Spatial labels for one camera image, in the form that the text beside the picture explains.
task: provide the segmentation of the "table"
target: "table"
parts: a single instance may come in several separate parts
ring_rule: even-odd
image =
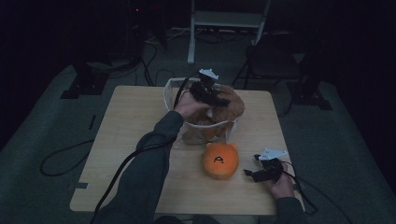
[[[228,27],[245,27],[257,28],[256,39],[254,45],[259,42],[262,37],[262,30],[268,14],[271,0],[265,1],[264,10],[261,14],[257,13],[238,13],[238,12],[217,12],[195,10],[195,0],[191,0],[191,32],[189,55],[187,63],[193,64],[195,57],[195,25],[208,26],[228,26]]]
[[[253,155],[265,147],[286,149],[285,140],[267,91],[236,91],[246,110],[231,142],[238,145],[239,167],[229,180],[214,180],[201,165],[205,146],[185,145],[180,137],[171,150],[170,170],[156,212],[165,214],[273,215],[275,203],[263,184],[254,183],[243,169],[258,171]],[[141,136],[152,131],[165,114],[163,88],[118,86],[108,105],[70,207],[93,211],[124,158]],[[281,158],[290,161],[289,156]],[[115,195],[117,185],[104,205]]]

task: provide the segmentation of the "dark background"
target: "dark background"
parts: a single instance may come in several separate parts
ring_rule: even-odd
[[[242,6],[238,6],[238,1],[224,2],[202,0],[197,7],[255,12],[260,5],[260,1]],[[137,7],[143,10],[139,14],[134,11]],[[51,80],[76,55],[103,63],[109,63],[114,52],[124,57],[138,56],[137,40],[127,50],[117,49],[125,41],[126,27],[138,25],[143,31],[151,29],[156,34],[170,27],[188,27],[190,7],[185,0],[1,1],[0,148]],[[396,144],[392,137],[396,133],[396,3],[274,0],[265,30],[275,29],[321,37],[325,69],[320,75],[337,88],[395,191],[392,164]],[[347,158],[340,155],[340,160]]]

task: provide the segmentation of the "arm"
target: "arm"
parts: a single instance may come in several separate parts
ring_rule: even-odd
[[[284,163],[282,165],[284,171],[287,172],[288,166]],[[293,185],[288,175],[282,174],[276,183],[271,180],[265,181],[264,185],[276,198],[276,224],[307,223],[300,201],[294,197]]]
[[[196,102],[190,93],[181,97],[174,111],[168,112],[145,134],[136,148],[169,142],[170,144],[145,151],[134,158],[125,169],[116,196],[103,207],[94,223],[151,223],[169,170],[169,155],[173,140],[184,118],[208,105]]]

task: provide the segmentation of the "gray carpet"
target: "gray carpet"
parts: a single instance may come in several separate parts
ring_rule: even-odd
[[[213,36],[201,35],[206,40]],[[153,41],[146,46],[144,60],[157,86],[171,77],[186,77],[200,68],[212,68],[220,76],[220,84],[230,84],[242,65],[244,49],[252,36],[225,35],[229,41],[208,44],[197,40],[195,64],[187,64],[189,39],[186,35],[168,41],[164,50]],[[106,68],[102,64],[92,66]],[[89,223],[92,213],[76,213],[69,209],[74,186],[84,164],[70,173],[47,177],[39,172],[40,163],[51,152],[93,139],[105,114],[114,88],[118,85],[147,85],[143,66],[113,72],[102,95],[82,95],[75,100],[60,99],[76,73],[69,66],[52,80],[35,108],[0,154],[0,223]],[[242,81],[235,87],[241,88]],[[273,87],[270,81],[249,83],[253,90],[270,91],[276,110],[286,109],[290,94],[285,81]],[[336,88],[321,83],[319,90],[333,110],[317,106],[294,105],[290,113],[279,118],[291,160],[298,176],[324,192],[340,206],[353,223],[396,223],[396,199],[373,161]],[[92,116],[96,116],[92,127]],[[75,147],[48,161],[48,172],[61,172],[89,152],[92,143]],[[347,223],[342,213],[317,190],[304,184],[304,192],[319,211],[307,216],[310,223]],[[306,203],[308,211],[312,208]],[[224,224],[257,223],[257,217],[216,216]],[[260,217],[271,223],[273,217]]]

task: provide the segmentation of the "hand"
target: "hand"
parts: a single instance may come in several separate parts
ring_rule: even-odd
[[[282,166],[283,170],[287,172],[288,165],[282,162]],[[272,180],[264,181],[263,183],[276,199],[294,197],[294,189],[293,183],[291,182],[291,177],[284,173],[282,173],[276,183],[274,183]]]
[[[210,107],[210,105],[196,101],[189,91],[183,91],[174,110],[185,119],[200,109]]]

